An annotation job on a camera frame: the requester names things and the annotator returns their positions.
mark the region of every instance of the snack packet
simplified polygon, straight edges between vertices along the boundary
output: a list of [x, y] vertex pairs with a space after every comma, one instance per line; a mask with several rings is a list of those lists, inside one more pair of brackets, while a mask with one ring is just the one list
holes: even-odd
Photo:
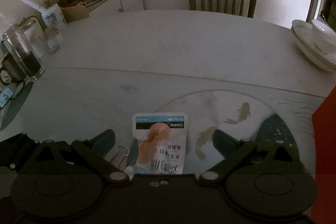
[[138, 174], [182, 174], [187, 137], [185, 113], [138, 113], [132, 119], [139, 157]]

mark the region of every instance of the gray mug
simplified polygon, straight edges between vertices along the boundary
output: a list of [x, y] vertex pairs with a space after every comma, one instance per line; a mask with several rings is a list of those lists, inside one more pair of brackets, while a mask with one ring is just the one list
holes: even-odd
[[9, 83], [4, 82], [1, 78], [1, 72], [5, 70], [9, 77], [11, 77], [12, 82], [20, 83], [26, 79], [26, 74], [21, 70], [20, 66], [15, 62], [11, 54], [7, 54], [1, 62], [2, 67], [0, 68], [0, 82], [3, 85], [9, 85]]

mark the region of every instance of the stacked plates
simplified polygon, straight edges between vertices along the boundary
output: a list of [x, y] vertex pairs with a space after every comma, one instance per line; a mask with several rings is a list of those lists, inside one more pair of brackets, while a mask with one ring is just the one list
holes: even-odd
[[293, 20], [292, 33], [297, 38], [296, 44], [311, 62], [321, 69], [336, 73], [336, 54], [322, 52], [312, 38], [312, 25], [302, 20]]

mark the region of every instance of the circle pattern on table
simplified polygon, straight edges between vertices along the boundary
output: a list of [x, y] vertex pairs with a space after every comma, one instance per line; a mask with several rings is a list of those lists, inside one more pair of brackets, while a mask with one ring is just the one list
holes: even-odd
[[201, 174], [224, 157], [214, 148], [211, 127], [237, 140], [253, 139], [262, 122], [274, 110], [249, 95], [230, 90], [204, 90], [179, 97], [157, 112], [184, 112], [188, 136], [184, 173]]

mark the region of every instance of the tabletop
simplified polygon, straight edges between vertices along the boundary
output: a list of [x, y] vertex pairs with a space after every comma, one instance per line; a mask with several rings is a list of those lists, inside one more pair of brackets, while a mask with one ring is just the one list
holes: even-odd
[[290, 30], [225, 14], [145, 11], [73, 22], [62, 35], [59, 52], [43, 58], [42, 78], [2, 111], [0, 141], [24, 132], [71, 143], [111, 128], [116, 145], [130, 147], [135, 113], [183, 111], [187, 173], [223, 159], [204, 137], [216, 127], [236, 139], [288, 142], [315, 174], [311, 115], [336, 77], [300, 53]]
[[62, 30], [47, 67], [195, 76], [326, 97], [336, 75], [311, 63], [287, 28], [220, 13], [170, 10], [88, 18]]

